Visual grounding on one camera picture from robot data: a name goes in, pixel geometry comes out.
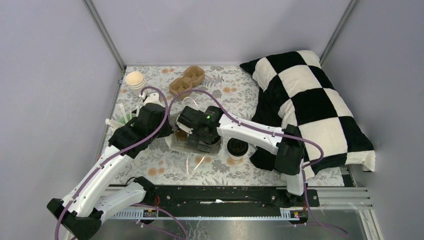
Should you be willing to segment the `light blue paper bag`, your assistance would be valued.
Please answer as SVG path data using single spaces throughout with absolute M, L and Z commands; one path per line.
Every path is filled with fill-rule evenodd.
M 197 133 L 200 118 L 204 112 L 199 108 L 196 101 L 187 96 L 195 108 L 187 105 L 178 113 L 170 114 L 168 119 L 175 127 L 174 132 L 165 138 L 165 142 L 169 149 L 177 152 L 186 152 L 197 155 L 218 154 L 222 145 L 222 137 L 216 131 L 212 131 L 207 136 L 201 136 Z

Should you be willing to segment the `black cup lid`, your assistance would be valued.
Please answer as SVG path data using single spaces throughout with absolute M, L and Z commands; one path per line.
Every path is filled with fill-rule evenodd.
M 230 138 L 227 142 L 226 147 L 228 153 L 235 157 L 242 157 L 249 150 L 249 144 L 247 142 L 236 138 Z

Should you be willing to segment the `white paper cup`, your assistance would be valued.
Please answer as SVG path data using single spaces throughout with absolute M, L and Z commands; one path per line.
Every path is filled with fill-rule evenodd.
M 244 159 L 245 155 L 233 155 L 233 154 L 229 154 L 229 160 L 236 162 L 236 163 L 241 163 Z

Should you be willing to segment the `stack of white paper cups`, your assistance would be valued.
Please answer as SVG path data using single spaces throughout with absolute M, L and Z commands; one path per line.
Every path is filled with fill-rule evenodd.
M 144 75 L 139 71 L 130 72 L 125 77 L 125 82 L 136 96 L 139 96 L 141 94 L 141 90 L 146 85 L 146 79 L 144 78 Z

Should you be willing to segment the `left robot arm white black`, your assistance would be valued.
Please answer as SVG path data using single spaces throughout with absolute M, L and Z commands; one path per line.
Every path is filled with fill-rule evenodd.
M 103 196 L 114 176 L 160 135 L 168 136 L 168 105 L 147 103 L 137 117 L 115 130 L 103 155 L 81 182 L 62 199 L 53 198 L 47 209 L 57 218 L 55 232 L 65 227 L 77 240 L 89 240 L 110 217 L 141 203 L 152 204 L 155 192 L 140 183 Z

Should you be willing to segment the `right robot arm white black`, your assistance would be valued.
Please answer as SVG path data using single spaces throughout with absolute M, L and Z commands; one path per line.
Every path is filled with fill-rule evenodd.
M 209 106 L 206 111 L 186 106 L 177 117 L 176 126 L 187 133 L 185 146 L 199 153 L 216 154 L 223 137 L 268 151 L 276 157 L 274 169 L 285 178 L 287 201 L 299 206 L 307 199 L 301 171 L 304 144 L 294 132 L 286 134 L 281 127 L 241 119 L 216 106 Z

